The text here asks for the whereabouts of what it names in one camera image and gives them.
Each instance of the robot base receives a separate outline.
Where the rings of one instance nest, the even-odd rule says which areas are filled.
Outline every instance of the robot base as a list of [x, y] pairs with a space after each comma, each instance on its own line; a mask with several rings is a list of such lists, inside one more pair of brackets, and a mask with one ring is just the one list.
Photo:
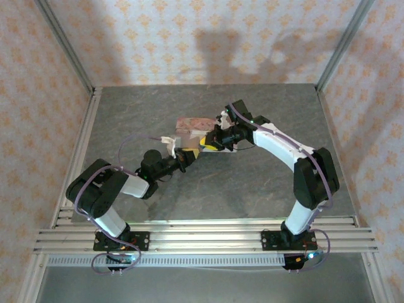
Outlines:
[[[126, 242], [134, 244], [137, 246], [141, 251], [148, 251], [149, 250], [149, 241], [150, 241], [150, 233], [149, 232], [136, 232], [130, 231], [129, 235], [127, 235]], [[116, 252], [125, 252], [125, 251], [134, 251], [134, 248], [127, 247], [122, 249], [120, 243], [117, 243], [102, 232], [95, 233], [95, 240], [94, 240], [94, 251], [116, 251]]]
[[261, 245], [263, 251], [316, 251], [317, 240], [314, 232], [306, 232], [302, 238], [292, 242], [285, 239], [281, 230], [261, 232]]

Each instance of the gray tabletop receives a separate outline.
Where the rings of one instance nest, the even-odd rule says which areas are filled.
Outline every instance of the gray tabletop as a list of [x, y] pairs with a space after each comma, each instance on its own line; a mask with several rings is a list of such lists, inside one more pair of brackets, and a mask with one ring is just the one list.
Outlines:
[[[97, 158], [117, 163], [117, 149], [131, 133], [167, 136], [178, 117], [215, 117], [229, 102], [243, 99], [297, 141], [331, 151], [341, 188], [332, 210], [353, 215], [323, 110], [313, 85], [176, 85], [104, 88], [88, 145], [85, 167]], [[239, 148], [249, 143], [240, 143]], [[122, 151], [126, 168], [140, 166], [144, 152], [165, 145], [146, 139]], [[127, 221], [287, 217], [294, 204], [293, 174], [279, 159], [255, 147], [237, 153], [202, 153], [185, 174], [176, 172], [148, 200], [120, 194], [114, 208]]]

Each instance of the purple cable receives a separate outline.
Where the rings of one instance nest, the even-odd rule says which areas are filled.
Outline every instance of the purple cable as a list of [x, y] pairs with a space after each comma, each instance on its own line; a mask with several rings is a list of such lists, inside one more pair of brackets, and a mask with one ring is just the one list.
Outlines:
[[[86, 188], [90, 185], [91, 182], [93, 182], [93, 180], [96, 178], [96, 176], [98, 176], [98, 175], [101, 174], [102, 172], [105, 172], [105, 171], [108, 170], [108, 169], [123, 170], [122, 167], [117, 167], [117, 166], [114, 166], [114, 165], [108, 165], [108, 166], [104, 166], [104, 167], [98, 169], [94, 174], [92, 174], [92, 176], [91, 176], [90, 178], [88, 178], [88, 180], [84, 183], [83, 187], [79, 190], [79, 192], [78, 192], [78, 194], [77, 194], [77, 197], [76, 197], [76, 199], [75, 199], [75, 201], [74, 201], [74, 210], [75, 210], [79, 215], [82, 215], [82, 216], [86, 217], [87, 220], [91, 221], [99, 230], [102, 231], [102, 233], [103, 233], [104, 235], [106, 235], [106, 236], [107, 236], [108, 238], [110, 238], [111, 240], [113, 240], [113, 241], [115, 241], [115, 242], [118, 242], [118, 243], [120, 243], [120, 244], [122, 244], [122, 245], [125, 245], [125, 246], [130, 246], [130, 247], [132, 247], [133, 249], [137, 250], [137, 252], [139, 253], [139, 256], [136, 258], [136, 261], [133, 262], [133, 263], [132, 263], [131, 265], [129, 265], [128, 267], [124, 268], [123, 270], [120, 270], [120, 272], [123, 273], [124, 271], [127, 271], [127, 270], [130, 270], [130, 269], [134, 268], [134, 267], [140, 262], [140, 259], [141, 259], [141, 251], [140, 251], [140, 249], [137, 248], [137, 247], [136, 247], [135, 245], [133, 245], [132, 243], [128, 243], [128, 242], [119, 240], [119, 239], [117, 239], [117, 238], [111, 236], [111, 235], [110, 235], [106, 230], [104, 230], [93, 218], [91, 218], [85, 211], [83, 211], [83, 210], [81, 210], [81, 209], [78, 208], [78, 202], [79, 202], [81, 196], [83, 195], [84, 191], [86, 190]], [[99, 256], [110, 256], [110, 257], [120, 256], [120, 257], [128, 257], [128, 256], [132, 256], [132, 255], [130, 255], [130, 254], [111, 254], [111, 253], [108, 253], [108, 252], [102, 252], [102, 253], [96, 255], [96, 256], [93, 258], [92, 262], [91, 262], [91, 268], [92, 268], [92, 270], [93, 270], [96, 274], [105, 276], [105, 275], [111, 275], [111, 274], [113, 274], [113, 272], [112, 272], [112, 273], [109, 273], [109, 272], [103, 273], [103, 272], [100, 272], [100, 271], [98, 271], [98, 270], [95, 269], [95, 267], [94, 267], [94, 262], [95, 262], [95, 260], [96, 260]]]
[[323, 263], [327, 260], [328, 256], [330, 255], [331, 242], [330, 242], [330, 238], [328, 237], [327, 233], [326, 233], [325, 231], [321, 230], [321, 229], [311, 229], [310, 231], [311, 231], [311, 232], [320, 232], [320, 233], [322, 233], [322, 234], [326, 237], [326, 240], [327, 240], [327, 251], [326, 251], [326, 253], [324, 254], [324, 257], [320, 260], [319, 263], [316, 263], [316, 264], [313, 265], [313, 266], [310, 266], [310, 267], [308, 267], [308, 268], [302, 268], [301, 270], [290, 270], [289, 272], [300, 273], [301, 271], [313, 270], [313, 269], [317, 268], [318, 266], [320, 266], [321, 264], [323, 264]]
[[130, 140], [132, 140], [135, 137], [140, 137], [140, 138], [145, 138], [145, 139], [151, 139], [151, 140], [156, 140], [156, 141], [161, 141], [161, 138], [153, 137], [153, 136], [148, 136], [147, 134], [131, 134], [130, 136], [126, 137], [124, 141], [122, 141], [121, 145], [119, 145], [118, 149], [118, 163], [121, 167], [123, 167], [122, 162], [121, 162], [121, 150], [122, 147]]
[[[300, 150], [300, 146], [299, 146], [297, 143], [295, 143], [293, 140], [289, 139], [288, 137], [284, 136], [283, 134], [276, 133], [276, 132], [272, 131], [271, 129], [265, 128], [265, 127], [263, 127], [263, 126], [261, 126], [261, 125], [259, 125], [259, 124], [256, 124], [256, 123], [251, 122], [249, 119], [245, 118], [242, 114], [240, 114], [240, 113], [235, 109], [235, 107], [233, 106], [233, 104], [230, 103], [229, 106], [230, 106], [230, 108], [234, 111], [234, 113], [235, 113], [240, 119], [242, 119], [243, 121], [245, 121], [245, 122], [247, 122], [247, 123], [249, 123], [249, 124], [255, 126], [256, 128], [258, 128], [258, 129], [260, 129], [260, 130], [262, 130], [262, 131], [266, 131], [267, 133], [273, 134], [274, 136], [278, 136], [278, 137], [281, 138], [282, 140], [284, 140], [284, 141], [286, 141], [287, 143], [291, 144], [294, 148]], [[322, 209], [330, 209], [330, 208], [332, 208], [333, 205], [334, 205], [333, 196], [332, 196], [332, 194], [331, 194], [330, 187], [328, 186], [326, 177], [325, 177], [323, 171], [322, 171], [321, 168], [320, 168], [320, 165], [317, 163], [316, 159], [314, 159], [314, 157], [313, 157], [310, 153], [308, 153], [305, 149], [302, 148], [302, 149], [301, 149], [301, 152], [304, 153], [304, 154], [310, 159], [310, 161], [314, 164], [314, 166], [316, 167], [316, 169], [317, 169], [317, 171], [318, 171], [318, 173], [319, 173], [319, 175], [320, 175], [320, 178], [321, 178], [321, 180], [322, 180], [322, 182], [323, 182], [323, 184], [324, 184], [324, 187], [325, 187], [325, 189], [326, 189], [328, 200], [330, 201], [330, 205], [329, 205], [329, 206], [323, 205], [323, 206], [320, 206], [319, 209], [322, 210]]]

